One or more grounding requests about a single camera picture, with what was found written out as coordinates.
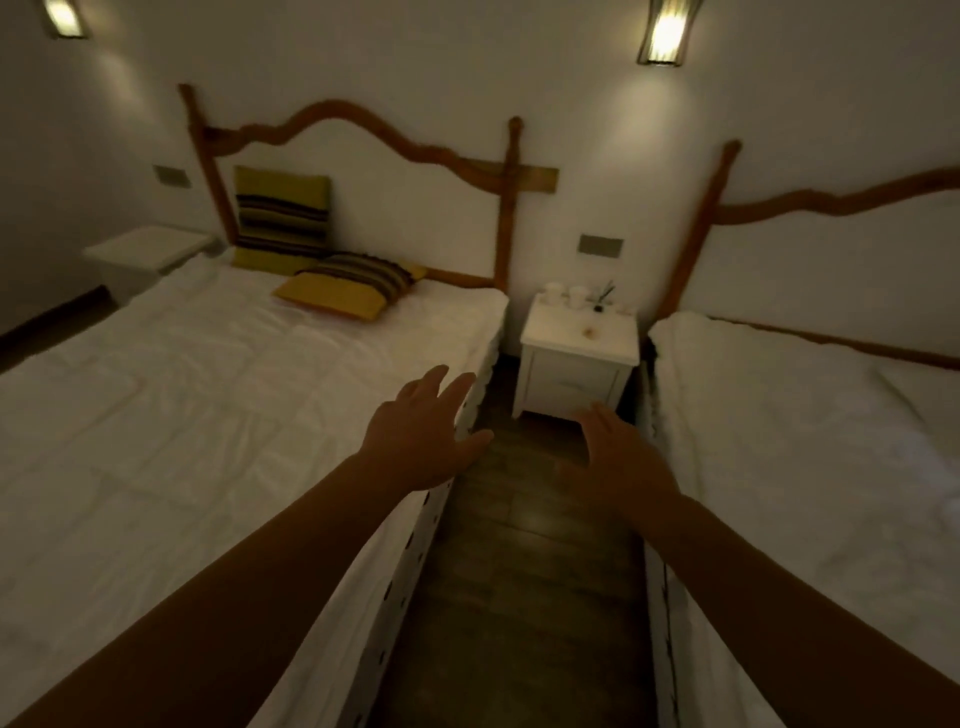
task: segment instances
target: wall switch plate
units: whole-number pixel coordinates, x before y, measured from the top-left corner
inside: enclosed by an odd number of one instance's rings
[[[620,257],[623,250],[622,237],[600,237],[599,235],[581,235],[579,253],[587,255],[601,255],[602,257]]]
[[[154,174],[156,174],[156,178],[160,184],[166,184],[168,187],[190,189],[190,187],[193,186],[193,184],[190,183],[190,178],[187,177],[185,169],[164,167],[162,164],[155,164]]]

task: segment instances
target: carved wooden headboard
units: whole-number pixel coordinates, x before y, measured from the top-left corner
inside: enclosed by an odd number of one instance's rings
[[[498,288],[506,292],[514,240],[517,193],[553,193],[557,189],[559,170],[520,164],[523,120],[518,116],[510,120],[510,143],[507,155],[501,163],[462,158],[446,147],[417,144],[372,111],[349,101],[335,99],[311,104],[278,126],[248,124],[239,129],[211,127],[206,123],[200,109],[195,88],[190,84],[180,84],[179,89],[189,118],[190,138],[204,171],[210,197],[213,198],[213,204],[231,245],[237,238],[237,220],[216,158],[234,155],[255,141],[282,146],[309,127],[327,119],[341,119],[355,124],[376,136],[401,157],[421,164],[439,164],[470,186],[500,198],[492,278],[431,268],[427,277],[433,280],[464,288]]]
[[[658,321],[679,309],[681,298],[690,277],[693,275],[693,270],[700,258],[700,253],[704,249],[704,244],[707,242],[710,229],[715,225],[748,225],[800,210],[831,217],[846,217],[921,195],[960,189],[960,167],[943,167],[878,184],[848,195],[833,195],[814,189],[801,189],[755,203],[723,205],[721,204],[721,198],[724,189],[727,186],[733,163],[742,149],[743,144],[738,139],[729,141],[724,145],[720,163],[710,178],[707,191],[697,207],[680,258],[674,267],[666,293],[660,301],[660,307],[657,310]],[[843,344],[869,354],[960,370],[960,358],[943,354],[901,349],[813,331],[779,328],[754,322],[733,321],[733,323],[790,333],[817,343]]]

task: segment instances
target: cup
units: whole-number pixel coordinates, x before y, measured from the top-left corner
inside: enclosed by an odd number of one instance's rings
[[[570,289],[570,297],[567,305],[570,308],[583,308],[587,305],[587,296],[590,295],[590,289],[585,285],[575,285]]]
[[[543,302],[547,305],[560,305],[564,302],[564,291],[562,283],[547,283],[543,288]]]

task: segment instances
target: wall lamp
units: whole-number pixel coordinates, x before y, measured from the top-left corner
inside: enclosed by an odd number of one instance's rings
[[[637,63],[681,65],[701,0],[650,0],[650,22]]]
[[[47,34],[56,38],[86,38],[86,26],[74,0],[36,0]]]

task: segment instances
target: white bed sheet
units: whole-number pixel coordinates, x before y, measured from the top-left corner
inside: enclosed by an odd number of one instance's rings
[[[960,680],[960,480],[875,361],[690,313],[651,338],[682,490]],[[781,726],[692,599],[682,614],[699,713],[689,722]]]
[[[281,280],[196,257],[0,376],[0,724],[356,451],[405,381],[475,371],[507,304],[425,280],[359,324],[274,300]],[[365,545],[254,725],[335,722],[421,504]]]

